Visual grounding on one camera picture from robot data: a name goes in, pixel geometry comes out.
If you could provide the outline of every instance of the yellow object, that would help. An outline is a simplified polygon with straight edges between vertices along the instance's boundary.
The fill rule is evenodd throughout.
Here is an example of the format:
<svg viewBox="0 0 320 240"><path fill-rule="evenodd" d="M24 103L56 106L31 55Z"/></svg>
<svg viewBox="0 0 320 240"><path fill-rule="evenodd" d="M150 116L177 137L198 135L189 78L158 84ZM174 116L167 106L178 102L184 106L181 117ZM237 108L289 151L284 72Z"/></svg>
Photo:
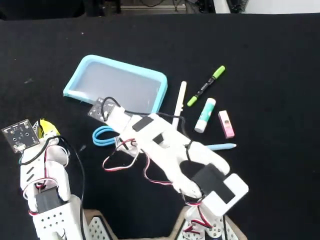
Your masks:
<svg viewBox="0 0 320 240"><path fill-rule="evenodd" d="M51 131L54 131L57 135L60 135L58 129L51 122L46 121L44 119L40 119L40 125L42 127L42 129L39 130L40 136L42 136L43 134L49 133Z"/></svg>

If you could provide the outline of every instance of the light blue pen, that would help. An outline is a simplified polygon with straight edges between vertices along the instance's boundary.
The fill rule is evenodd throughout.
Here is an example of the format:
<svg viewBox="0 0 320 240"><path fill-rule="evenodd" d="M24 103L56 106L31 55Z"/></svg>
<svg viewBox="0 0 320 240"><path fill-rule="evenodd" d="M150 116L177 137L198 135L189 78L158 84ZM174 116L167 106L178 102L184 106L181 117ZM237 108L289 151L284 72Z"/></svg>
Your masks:
<svg viewBox="0 0 320 240"><path fill-rule="evenodd" d="M225 150L225 149L233 149L237 146L234 143L224 143L224 144L214 144L214 145L207 145L207 147L212 151L217 150Z"/></svg>

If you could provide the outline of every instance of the green glue stick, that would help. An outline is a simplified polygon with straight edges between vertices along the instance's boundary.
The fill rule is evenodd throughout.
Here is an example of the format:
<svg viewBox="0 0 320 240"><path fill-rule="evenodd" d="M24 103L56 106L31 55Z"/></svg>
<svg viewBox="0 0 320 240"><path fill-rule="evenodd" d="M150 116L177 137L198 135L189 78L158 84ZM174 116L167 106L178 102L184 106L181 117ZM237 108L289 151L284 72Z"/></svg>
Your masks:
<svg viewBox="0 0 320 240"><path fill-rule="evenodd" d="M201 112L201 115L194 127L194 130L196 132L202 134L205 131L208 120L211 116L212 111L214 110L215 105L216 105L216 100L214 100L213 98L208 98L206 100L204 108Z"/></svg>
<svg viewBox="0 0 320 240"><path fill-rule="evenodd" d="M209 80L200 88L200 90L187 102L187 106L191 107L198 98L204 93L204 91L217 80L220 75L226 70L225 66L220 66L209 78Z"/></svg>

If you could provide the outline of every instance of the robotic arm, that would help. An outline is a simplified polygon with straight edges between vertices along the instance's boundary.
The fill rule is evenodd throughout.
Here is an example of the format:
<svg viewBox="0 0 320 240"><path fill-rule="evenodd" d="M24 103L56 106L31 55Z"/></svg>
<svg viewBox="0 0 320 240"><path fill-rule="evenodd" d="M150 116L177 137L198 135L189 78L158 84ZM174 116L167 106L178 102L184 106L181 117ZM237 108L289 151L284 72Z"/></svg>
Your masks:
<svg viewBox="0 0 320 240"><path fill-rule="evenodd" d="M164 171L178 193L199 199L190 204L192 207L185 214L189 225L183 231L184 238L192 239L189 233L203 238L205 232L219 237L212 233L213 227L221 225L218 219L249 191L247 184L235 173L227 176L230 166L221 156L178 132L159 113L130 117L126 112L117 101L107 97L98 98L88 115L120 134L124 144L117 150L132 156L137 152L146 154ZM135 144L126 144L127 140L134 140ZM182 161L193 161L205 167L190 180L180 169Z"/></svg>
<svg viewBox="0 0 320 240"><path fill-rule="evenodd" d="M145 154L164 171L168 184L178 193L198 199L194 203L186 202L191 208L185 214L188 226L183 230L183 237L201 239L205 233L219 237L216 233L212 235L212 230L222 224L218 221L220 216L248 192L244 181L235 173L228 176L230 166L222 157L200 142L191 141L159 114L130 116L118 103L105 100L99 98L88 115L119 133L122 143L116 149L135 159L138 154ZM23 152L20 186L38 237L41 240L84 240L85 235L86 240L91 240L81 200L70 193L65 170L69 152L58 145L58 131L55 128L46 131L38 139L29 121L24 120L2 132L15 152ZM205 167L189 179L180 169L183 161Z"/></svg>
<svg viewBox="0 0 320 240"><path fill-rule="evenodd" d="M28 120L2 130L13 150L22 152L20 187L37 236L41 240L84 240L84 234L86 240L91 240L81 200L70 193L65 170L69 151L60 144L64 138L51 123L41 121L43 136L37 135L40 128L32 127Z"/></svg>

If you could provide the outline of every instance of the pink eraser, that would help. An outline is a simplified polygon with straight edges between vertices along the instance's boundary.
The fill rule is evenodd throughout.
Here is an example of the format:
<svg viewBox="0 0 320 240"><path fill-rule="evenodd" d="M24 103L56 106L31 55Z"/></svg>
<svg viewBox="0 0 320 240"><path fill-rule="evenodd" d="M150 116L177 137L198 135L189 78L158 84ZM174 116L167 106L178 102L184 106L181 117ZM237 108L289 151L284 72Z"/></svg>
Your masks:
<svg viewBox="0 0 320 240"><path fill-rule="evenodd" d="M234 129L232 128L227 111L226 110L220 111L218 113L218 116L219 116L220 123L223 128L225 138L226 139L233 138L235 136L235 132L234 132Z"/></svg>

